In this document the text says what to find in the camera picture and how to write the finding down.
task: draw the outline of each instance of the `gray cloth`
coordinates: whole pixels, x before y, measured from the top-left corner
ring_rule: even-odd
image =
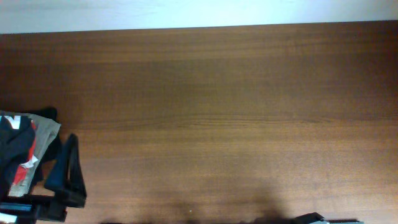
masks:
[[[8,116],[25,115],[28,118],[32,119],[34,124],[36,125],[36,147],[34,149],[33,155],[38,159],[38,161],[35,162],[34,166],[27,171],[25,179],[18,184],[13,185],[8,194],[9,196],[13,197],[21,197],[24,194],[28,193],[30,183],[32,182],[36,168],[39,165],[40,160],[43,158],[43,155],[49,147],[50,143],[55,139],[55,137],[57,137],[61,124],[58,124],[51,119],[43,118],[34,114],[11,112],[4,112],[4,114]]]

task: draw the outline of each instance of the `wood grain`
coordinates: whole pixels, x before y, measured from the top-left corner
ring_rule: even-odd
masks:
[[[0,105],[80,138],[67,223],[398,222],[398,22],[2,35]]]

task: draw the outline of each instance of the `wooden table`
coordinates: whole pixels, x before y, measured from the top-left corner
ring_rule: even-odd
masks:
[[[1,36],[0,105],[80,138],[67,223],[398,222],[398,22]]]

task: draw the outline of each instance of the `white wall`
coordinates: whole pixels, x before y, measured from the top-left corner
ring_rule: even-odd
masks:
[[[398,0],[0,0],[0,32],[398,19]]]

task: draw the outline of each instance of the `clothing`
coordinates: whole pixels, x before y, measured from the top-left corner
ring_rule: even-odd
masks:
[[[31,119],[0,113],[0,198],[13,183],[19,164],[27,161],[34,139]]]
[[[37,127],[36,147],[34,149],[34,156],[39,161],[35,162],[33,164],[33,167],[27,171],[25,179],[22,182],[13,185],[9,191],[9,196],[21,197],[24,194],[29,193],[30,185],[35,175],[35,170],[39,166],[40,160],[43,158],[50,143],[57,137],[61,124],[58,124],[51,119],[43,118],[35,114],[22,114],[22,113],[11,113],[11,112],[4,112],[4,114],[27,116],[28,118],[31,118],[33,120],[33,122]]]

